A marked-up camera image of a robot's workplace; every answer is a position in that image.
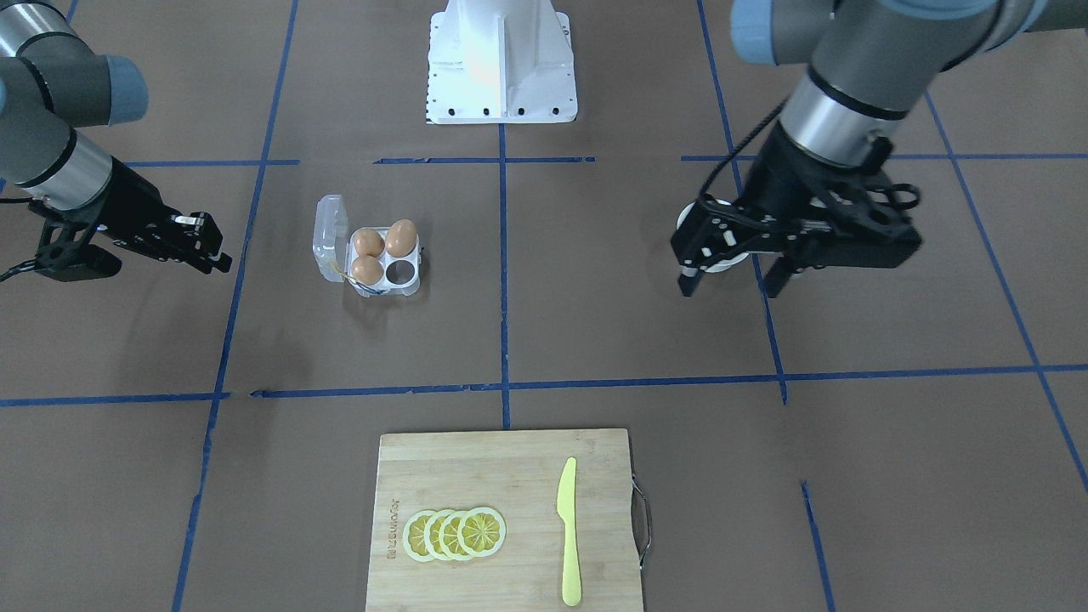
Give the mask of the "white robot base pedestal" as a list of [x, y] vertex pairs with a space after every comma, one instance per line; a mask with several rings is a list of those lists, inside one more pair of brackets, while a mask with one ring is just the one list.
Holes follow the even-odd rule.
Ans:
[[450, 1], [428, 34], [428, 123], [556, 124], [579, 115], [571, 24], [551, 1]]

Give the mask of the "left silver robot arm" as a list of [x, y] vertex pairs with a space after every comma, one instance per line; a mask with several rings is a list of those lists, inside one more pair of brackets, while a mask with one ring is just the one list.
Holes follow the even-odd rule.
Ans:
[[737, 1], [737, 54], [806, 73], [762, 120], [768, 136], [734, 201], [710, 196], [710, 171], [681, 215], [681, 292], [750, 254], [778, 255], [770, 298], [808, 269], [905, 264], [922, 247], [908, 215], [922, 193], [882, 170], [898, 125], [937, 74], [1022, 32], [1081, 27], [1084, 1]]

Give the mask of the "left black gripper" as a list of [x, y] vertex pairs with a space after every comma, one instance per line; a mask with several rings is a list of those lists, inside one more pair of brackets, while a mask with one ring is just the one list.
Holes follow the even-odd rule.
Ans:
[[[734, 152], [727, 155], [710, 170], [693, 199], [692, 212], [670, 237], [680, 267], [677, 286], [685, 298], [695, 294], [705, 276], [704, 266], [734, 258], [742, 252], [778, 254], [762, 277], [768, 299], [777, 298], [796, 272], [830, 268], [815, 264], [819, 238], [830, 229], [825, 224], [826, 210], [815, 197], [817, 179], [828, 167], [801, 152], [784, 128], [774, 124], [737, 198], [725, 201], [716, 198], [710, 187], [734, 157]], [[734, 247], [703, 259], [700, 248], [710, 234], [722, 231], [732, 233], [732, 238], [726, 241]]]

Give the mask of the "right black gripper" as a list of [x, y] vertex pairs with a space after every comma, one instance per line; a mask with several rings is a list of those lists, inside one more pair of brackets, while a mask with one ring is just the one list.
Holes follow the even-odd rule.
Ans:
[[233, 259], [222, 252], [223, 236], [213, 216], [182, 213], [168, 206], [159, 189], [119, 159], [111, 159], [111, 178], [97, 224], [118, 247], [154, 260], [191, 260], [210, 276], [228, 274]]

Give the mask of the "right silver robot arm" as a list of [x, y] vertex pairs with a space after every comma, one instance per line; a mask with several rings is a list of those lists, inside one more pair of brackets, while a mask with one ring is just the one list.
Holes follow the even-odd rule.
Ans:
[[8, 269], [54, 281], [116, 276], [116, 247], [156, 261], [188, 264], [225, 274], [232, 258], [207, 212], [170, 207], [146, 178], [82, 135], [85, 127], [135, 122], [149, 93], [129, 59], [96, 54], [47, 1], [4, 1], [1, 10], [1, 171], [44, 219], [30, 260]]

